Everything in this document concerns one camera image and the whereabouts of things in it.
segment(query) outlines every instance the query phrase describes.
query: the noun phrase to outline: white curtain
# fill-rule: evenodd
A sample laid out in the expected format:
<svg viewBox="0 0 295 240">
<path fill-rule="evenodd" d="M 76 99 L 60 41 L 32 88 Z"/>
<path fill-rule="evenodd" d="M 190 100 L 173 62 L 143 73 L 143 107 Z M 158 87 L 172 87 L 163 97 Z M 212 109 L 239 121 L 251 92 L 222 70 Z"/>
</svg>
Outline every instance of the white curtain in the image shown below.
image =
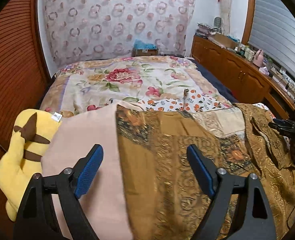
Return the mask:
<svg viewBox="0 0 295 240">
<path fill-rule="evenodd" d="M 222 18 L 222 34 L 230 34 L 230 13 L 232 0 L 220 0 L 220 10 Z"/>
<path fill-rule="evenodd" d="M 195 0 L 44 0 L 54 61 L 126 57 L 135 39 L 184 54 Z"/>
</svg>

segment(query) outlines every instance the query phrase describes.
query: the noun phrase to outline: wooden cabinet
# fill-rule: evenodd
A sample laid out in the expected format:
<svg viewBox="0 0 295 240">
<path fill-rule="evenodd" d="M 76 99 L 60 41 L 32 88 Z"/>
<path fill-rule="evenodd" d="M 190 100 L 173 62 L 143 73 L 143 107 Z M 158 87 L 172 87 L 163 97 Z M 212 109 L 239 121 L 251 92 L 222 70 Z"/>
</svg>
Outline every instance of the wooden cabinet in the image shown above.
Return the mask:
<svg viewBox="0 0 295 240">
<path fill-rule="evenodd" d="M 264 102 L 282 118 L 288 118 L 294 110 L 293 100 L 251 62 L 198 36 L 194 36 L 192 46 L 192 56 L 229 88 L 239 102 Z"/>
</svg>

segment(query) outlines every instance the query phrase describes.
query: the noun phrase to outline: navy blue bed sheet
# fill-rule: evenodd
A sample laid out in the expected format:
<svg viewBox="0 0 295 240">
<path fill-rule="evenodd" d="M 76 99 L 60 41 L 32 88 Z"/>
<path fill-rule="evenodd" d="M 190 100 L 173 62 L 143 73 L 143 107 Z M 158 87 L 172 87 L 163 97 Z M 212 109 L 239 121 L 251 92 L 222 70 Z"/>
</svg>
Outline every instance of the navy blue bed sheet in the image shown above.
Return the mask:
<svg viewBox="0 0 295 240">
<path fill-rule="evenodd" d="M 223 85 L 215 76 L 213 76 L 213 74 L 210 71 L 208 71 L 200 63 L 198 63 L 195 59 L 191 59 L 191 61 L 197 66 L 197 69 L 201 72 L 202 76 L 204 76 L 218 90 L 218 92 L 222 96 L 224 96 L 231 103 L 239 102 L 232 95 L 231 90 L 228 89 L 225 85 Z"/>
</svg>

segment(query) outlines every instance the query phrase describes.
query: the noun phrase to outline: cardboard box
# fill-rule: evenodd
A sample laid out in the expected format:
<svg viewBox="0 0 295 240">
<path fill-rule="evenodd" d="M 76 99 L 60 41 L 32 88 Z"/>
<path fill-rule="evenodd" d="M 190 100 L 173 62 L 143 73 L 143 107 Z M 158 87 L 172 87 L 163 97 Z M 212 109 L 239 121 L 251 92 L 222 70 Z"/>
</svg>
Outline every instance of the cardboard box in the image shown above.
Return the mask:
<svg viewBox="0 0 295 240">
<path fill-rule="evenodd" d="M 159 53 L 158 49 L 134 49 L 134 57 L 141 56 L 157 56 Z"/>
<path fill-rule="evenodd" d="M 208 38 L 210 41 L 220 46 L 221 48 L 234 49 L 238 44 L 225 35 L 216 33 Z"/>
</svg>

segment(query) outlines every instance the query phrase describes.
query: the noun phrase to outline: white wall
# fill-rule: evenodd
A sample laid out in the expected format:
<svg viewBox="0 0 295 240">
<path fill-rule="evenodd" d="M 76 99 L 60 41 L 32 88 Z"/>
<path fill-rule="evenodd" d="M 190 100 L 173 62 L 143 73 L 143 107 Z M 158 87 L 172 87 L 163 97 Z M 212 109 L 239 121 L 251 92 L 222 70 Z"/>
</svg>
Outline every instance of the white wall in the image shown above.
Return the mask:
<svg viewBox="0 0 295 240">
<path fill-rule="evenodd" d="M 248 0 L 232 0 L 230 35 L 242 40 L 246 24 Z"/>
<path fill-rule="evenodd" d="M 41 43 L 43 48 L 43 53 L 46 61 L 46 65 L 49 69 L 49 74 L 51 77 L 58 71 L 57 65 L 53 61 L 51 52 L 49 50 L 49 43 L 46 38 L 45 32 L 45 23 L 44 23 L 44 15 L 43 15 L 43 0 L 37 0 L 37 16 L 39 22 L 39 30 L 40 30 L 40 37 Z"/>
<path fill-rule="evenodd" d="M 190 55 L 193 36 L 198 28 L 198 23 L 213 25 L 214 18 L 220 16 L 220 4 L 218 0 L 195 0 L 194 14 L 187 29 L 185 39 L 186 56 Z"/>
</svg>

